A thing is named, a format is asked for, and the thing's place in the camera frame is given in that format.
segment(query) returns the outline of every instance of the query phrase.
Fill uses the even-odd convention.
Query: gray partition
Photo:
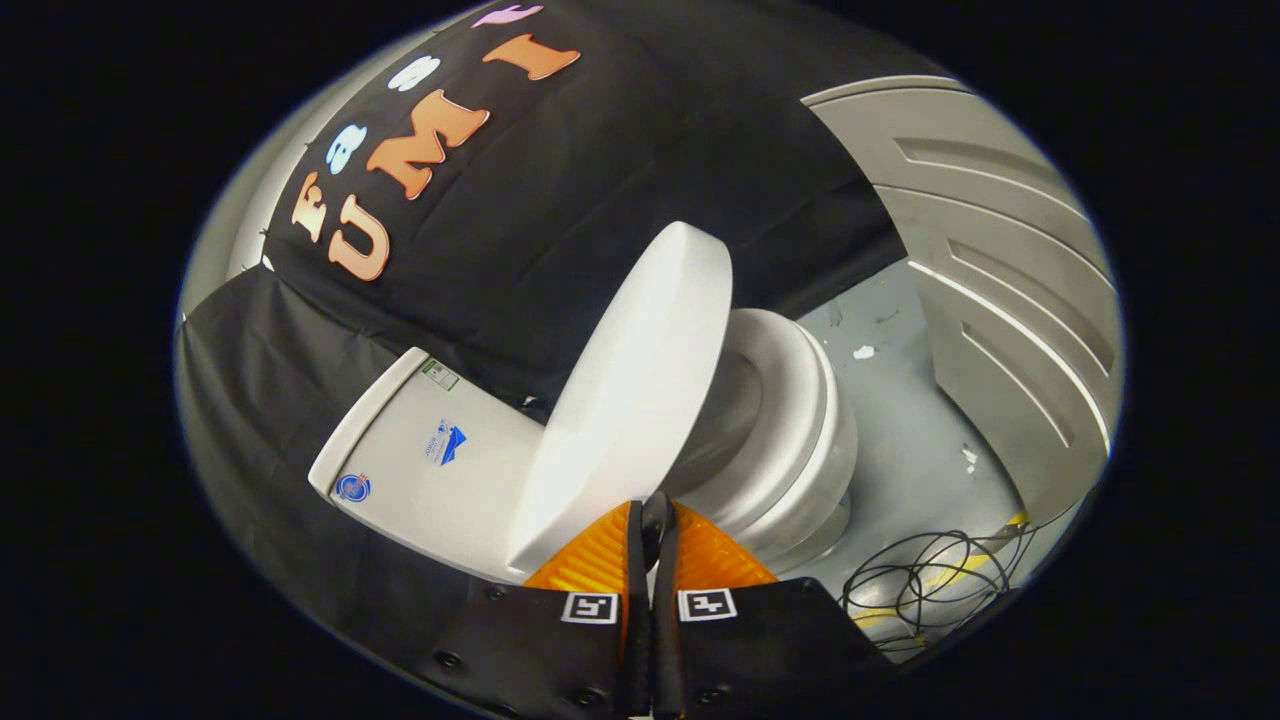
[[[906,245],[938,386],[1006,465],[1033,521],[1068,509],[1106,462],[1124,384],[1115,282],[1079,199],[955,79],[876,78],[804,102]]]

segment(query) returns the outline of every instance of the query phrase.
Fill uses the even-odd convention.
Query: black cable
[[[870,557],[868,557],[865,561],[863,561],[863,564],[859,565],[856,570],[854,570],[854,573],[849,577],[847,580],[845,580],[845,583],[844,583],[844,585],[841,588],[842,589],[841,597],[840,597],[841,607],[846,612],[849,612],[850,606],[860,607],[860,609],[865,609],[865,610],[893,610],[893,615],[899,620],[901,620],[908,626],[908,629],[911,629],[913,634],[911,635],[902,635],[902,637],[899,637],[899,638],[891,638],[891,639],[887,639],[887,641],[876,642],[874,643],[876,647],[881,648],[883,652],[904,652],[904,651],[908,651],[908,650],[915,650],[914,647],[913,648],[884,648],[883,646],[890,644],[890,643],[895,643],[895,642],[902,642],[902,641],[915,641],[915,642],[919,643],[920,642],[919,641],[919,635],[920,635],[922,630],[924,630],[924,629],[937,629],[937,628],[952,628],[954,629],[954,628],[959,628],[960,625],[964,625],[965,623],[968,623],[983,607],[986,607],[992,600],[995,600],[995,598],[997,598],[997,597],[1000,597],[1000,596],[1002,596],[1006,592],[1009,592],[1009,591],[1012,589],[1012,577],[1016,573],[1016,570],[1018,570],[1019,565],[1021,564],[1023,559],[1027,557],[1027,553],[1029,552],[1029,550],[1032,547],[1032,541],[1034,539],[1036,533],[1038,533],[1041,529],[1043,529],[1043,528],[1046,528],[1048,525],[1052,525],[1053,523],[1056,523],[1060,518],[1062,518],[1070,510],[1071,510],[1071,507],[1068,507],[1068,509],[1062,510],[1061,512],[1059,512],[1057,515],[1055,515],[1053,518],[1051,518],[1050,520],[1047,520],[1047,521],[1044,521],[1044,523],[1042,523],[1039,525],[1036,525],[1033,528],[1028,528],[1028,523],[1024,521],[1024,523],[1021,523],[1019,525],[1006,525],[1000,533],[996,533],[996,534],[992,534],[992,536],[977,536],[975,537],[975,536],[969,536],[964,530],[929,532],[929,533],[915,533],[913,536],[908,536],[908,537],[905,537],[902,539],[899,539],[899,541],[896,541],[893,543],[890,543],[888,546],[883,547],[882,550],[879,550],[878,552],[876,552],[874,555],[872,555]],[[1007,532],[1009,528],[1016,528],[1016,529],[1014,532]],[[927,542],[924,544],[924,547],[916,553],[915,559],[910,564],[881,564],[881,565],[872,565],[879,556],[882,556],[882,555],[892,551],[893,548],[897,548],[897,547],[900,547],[900,546],[902,546],[905,543],[913,542],[913,541],[919,541],[919,539],[925,539],[925,538],[928,538],[929,542]],[[941,550],[933,551],[932,555],[929,555],[928,557],[925,557],[925,553],[928,553],[931,551],[931,548],[933,548],[934,544],[937,544],[940,541],[946,541],[946,539],[951,539],[952,542],[947,543]],[[1000,552],[1001,550],[1004,550],[1005,547],[1007,547],[1009,543],[1014,543],[1014,551],[1012,551],[1012,553],[1010,556],[1010,561],[1009,561],[1007,566],[996,557],[996,552],[992,552],[989,550],[989,547],[987,544],[984,544],[984,543],[991,543],[991,542],[997,542],[997,541],[1005,541],[1005,544],[1002,544],[996,552]],[[952,548],[955,548],[956,546],[960,546],[960,544],[964,546],[964,557],[960,559],[959,564],[937,562],[938,557],[941,557],[942,555],[947,553],[948,551],[951,551]],[[983,573],[979,573],[977,570],[972,570],[972,569],[968,569],[968,568],[964,566],[975,555],[975,551],[980,552],[982,555],[984,555],[987,557],[987,560],[995,566],[998,582],[997,582],[997,579],[992,579],[987,574],[983,574]],[[929,592],[925,593],[924,592],[924,579],[922,577],[922,570],[928,569],[928,568],[941,568],[943,570],[951,570],[951,575],[947,577],[946,580],[942,582],[942,583],[937,583],[937,578],[942,577],[942,575],[937,575],[932,582],[937,583],[938,587],[936,587],[932,591],[929,591]],[[884,575],[888,575],[891,573],[899,573],[899,571],[904,573],[906,575],[906,579],[902,583],[902,587],[899,591],[897,597],[895,598],[895,601],[892,603],[890,603],[890,605],[865,605],[865,603],[854,601],[850,597],[858,588],[865,585],[867,583],[877,580],[877,579],[879,579],[879,578],[882,578]],[[964,594],[961,597],[942,598],[942,600],[933,597],[937,593],[940,593],[943,589],[946,589],[961,574],[964,574],[964,575],[973,575],[975,578],[979,578],[980,580],[983,580],[984,587],[980,587],[980,588],[975,589],[974,592]],[[913,591],[915,593],[915,597],[908,600],[906,598],[908,591]],[[980,598],[978,600],[978,602],[974,603],[974,606],[969,610],[969,612],[966,612],[965,616],[961,618],[960,620],[951,620],[951,621],[947,621],[947,623],[924,623],[923,621],[924,603],[925,602],[932,602],[932,603],[938,603],[938,605],[955,605],[957,602],[965,602],[965,601],[973,600],[973,598],[979,597],[979,596],[980,596]],[[915,610],[914,619],[911,619],[906,614],[911,609],[911,606],[914,606],[914,610]]]

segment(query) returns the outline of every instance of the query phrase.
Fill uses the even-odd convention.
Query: blue logo sticker
[[[442,418],[435,434],[426,442],[426,459],[433,465],[448,465],[453,462],[458,446],[466,441],[467,436],[457,425]]]
[[[372,483],[369,482],[369,478],[364,473],[358,475],[343,475],[338,480],[338,497],[349,500],[351,502],[364,501],[372,489]]]

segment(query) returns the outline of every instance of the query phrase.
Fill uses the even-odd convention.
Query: white toilet
[[[589,524],[663,489],[774,573],[849,523],[858,436],[799,324],[730,311],[728,250],[664,228],[600,318],[547,427],[411,348],[311,468],[330,502],[448,565],[518,584]]]

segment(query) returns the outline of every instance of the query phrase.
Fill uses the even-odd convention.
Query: sticker
[[[435,434],[426,441],[426,460],[433,465],[448,465],[453,462],[458,446],[467,441],[467,436],[448,418],[442,418],[435,427]]]
[[[714,591],[680,591],[680,621],[728,620],[737,618],[733,594],[728,588]]]
[[[453,389],[453,386],[458,384],[458,375],[434,359],[428,360],[426,365],[422,366],[422,374],[444,389]]]
[[[360,147],[360,143],[365,141],[366,135],[369,135],[369,128],[360,128],[356,126],[347,126],[342,128],[338,137],[333,138],[333,145],[329,146],[329,151],[324,155],[324,161],[329,163],[330,173],[338,174],[347,167],[347,160],[351,159],[352,151]]]
[[[564,623],[613,625],[618,621],[618,596],[607,592],[571,592],[564,601]]]
[[[387,82],[388,90],[398,90],[404,92],[407,90],[413,90],[417,83],[434,73],[435,68],[440,67],[440,59],[433,58],[430,55],[424,55],[417,60],[404,65],[404,69],[392,76],[392,79]]]
[[[512,6],[507,8],[506,10],[494,10],[494,12],[489,13],[488,15],[480,18],[475,23],[472,23],[471,27],[480,27],[480,26],[486,26],[486,24],[504,26],[507,23],[513,23],[516,20],[522,20],[522,19],[527,18],[529,15],[532,15],[534,13],[536,13],[536,12],[539,12],[539,10],[543,9],[541,5],[534,5],[532,8],[529,8],[527,10],[517,10],[516,8],[518,8],[518,6],[520,6],[520,4],[516,4],[516,5],[512,5]]]
[[[337,487],[338,497],[349,500],[351,502],[362,502],[372,489],[372,483],[369,482],[369,478],[364,473],[358,475],[343,475],[338,480]]]

